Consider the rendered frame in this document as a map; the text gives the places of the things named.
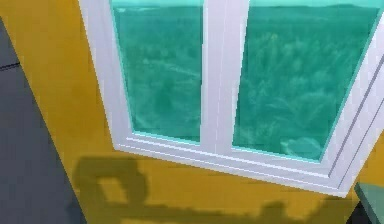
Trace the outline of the green table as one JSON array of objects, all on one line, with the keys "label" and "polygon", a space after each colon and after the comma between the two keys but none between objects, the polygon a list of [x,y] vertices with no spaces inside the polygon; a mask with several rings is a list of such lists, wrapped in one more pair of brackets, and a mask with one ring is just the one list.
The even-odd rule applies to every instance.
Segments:
[{"label": "green table", "polygon": [[354,190],[371,223],[384,224],[384,187],[359,182]]}]

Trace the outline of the white framed window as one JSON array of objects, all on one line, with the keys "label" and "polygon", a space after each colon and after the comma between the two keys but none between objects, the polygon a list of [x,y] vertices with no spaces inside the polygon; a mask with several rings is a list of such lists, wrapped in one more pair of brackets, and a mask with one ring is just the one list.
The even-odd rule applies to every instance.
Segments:
[{"label": "white framed window", "polygon": [[115,149],[344,197],[384,130],[384,13],[320,162],[233,147],[249,0],[205,0],[200,142],[136,133],[109,0],[78,0]]}]

